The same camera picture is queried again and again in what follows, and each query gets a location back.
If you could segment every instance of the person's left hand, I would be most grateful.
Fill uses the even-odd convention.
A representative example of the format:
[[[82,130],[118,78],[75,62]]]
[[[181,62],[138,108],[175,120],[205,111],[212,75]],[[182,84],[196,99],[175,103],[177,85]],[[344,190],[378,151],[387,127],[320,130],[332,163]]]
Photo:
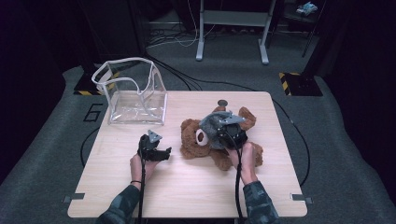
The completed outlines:
[[[151,178],[152,173],[154,172],[155,166],[160,163],[159,161],[146,161],[145,169],[146,169],[146,178],[145,182],[147,183],[148,180]],[[142,181],[142,161],[140,160],[140,156],[135,154],[130,159],[131,165],[131,178],[135,181]],[[131,185],[134,185],[139,190],[141,188],[141,184],[138,182],[132,182]]]

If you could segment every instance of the person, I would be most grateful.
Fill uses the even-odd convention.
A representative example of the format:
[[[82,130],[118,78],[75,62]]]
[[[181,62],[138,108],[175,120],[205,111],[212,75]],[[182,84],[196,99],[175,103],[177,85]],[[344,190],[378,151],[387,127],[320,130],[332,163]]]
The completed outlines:
[[[239,163],[238,153],[235,149],[226,149],[236,169]],[[262,182],[256,176],[255,155],[254,146],[246,142],[242,149],[241,179],[245,185],[243,191],[247,207],[248,223],[279,223],[278,214],[272,200],[265,191]],[[96,219],[96,224],[133,223],[132,212],[139,202],[141,189],[142,164],[138,154],[134,155],[130,159],[130,162],[131,184],[116,196],[108,209]],[[158,163],[159,161],[146,161],[146,183],[148,183]]]

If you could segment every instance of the transparent bag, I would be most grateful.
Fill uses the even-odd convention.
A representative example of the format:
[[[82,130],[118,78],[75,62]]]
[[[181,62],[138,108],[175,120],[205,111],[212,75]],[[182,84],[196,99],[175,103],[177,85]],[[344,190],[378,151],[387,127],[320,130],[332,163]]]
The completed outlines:
[[[154,62],[127,58],[105,62],[92,82],[108,101],[111,123],[164,125],[167,91]]]

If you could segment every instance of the hand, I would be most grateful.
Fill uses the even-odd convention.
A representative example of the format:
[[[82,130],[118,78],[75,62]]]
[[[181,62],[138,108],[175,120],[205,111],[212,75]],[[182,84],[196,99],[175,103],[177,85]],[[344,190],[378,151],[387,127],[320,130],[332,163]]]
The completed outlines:
[[[236,169],[239,164],[238,153],[234,148],[233,149],[226,148],[226,149],[228,151],[231,162],[233,163],[233,167],[235,167]],[[242,171],[241,171],[242,182],[244,182],[244,184],[246,185],[253,181],[257,181],[258,178],[254,170],[254,167],[256,166],[256,149],[249,142],[246,142],[243,145],[241,163],[242,163]]]
[[[155,166],[160,163],[159,161],[146,161],[145,169],[146,169],[146,178],[145,182],[147,183],[152,173],[154,172]],[[140,156],[135,154],[130,159],[131,165],[131,178],[132,180],[142,181],[142,161],[140,160]],[[141,184],[138,182],[132,182],[131,185],[134,185],[139,190],[141,188]]]

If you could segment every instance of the gray carpet floor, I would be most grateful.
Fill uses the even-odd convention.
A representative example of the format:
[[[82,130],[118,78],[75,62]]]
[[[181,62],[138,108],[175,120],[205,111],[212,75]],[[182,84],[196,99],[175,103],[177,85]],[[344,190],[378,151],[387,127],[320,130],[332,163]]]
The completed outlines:
[[[287,96],[283,92],[278,73],[302,72],[315,43],[302,58],[306,43],[302,35],[277,34],[268,49],[270,64],[262,65],[258,38],[257,35],[211,38],[205,43],[201,62],[195,61],[196,42],[189,47],[164,44],[148,48],[148,53],[197,79],[227,81],[268,91],[288,113],[309,146],[311,169],[302,190],[314,203],[307,206],[305,217],[284,217],[283,223],[396,223],[394,204],[376,171],[361,158],[345,132],[337,102],[323,79],[316,77],[322,97]],[[172,73],[160,66],[159,69],[169,91],[188,89]],[[83,146],[83,158],[87,160],[96,136],[90,133],[100,126],[107,107],[104,96],[73,94],[82,74],[80,67],[64,72],[66,89],[62,100],[1,185],[0,223],[94,222],[92,218],[69,217],[69,204],[62,202],[64,196],[75,192],[83,171],[80,148],[88,137]],[[204,91],[249,91],[229,84],[199,84]],[[101,111],[99,118],[84,121],[92,104],[99,104],[95,106],[95,110]],[[308,164],[303,139],[278,105],[276,112],[296,174],[302,181]]]

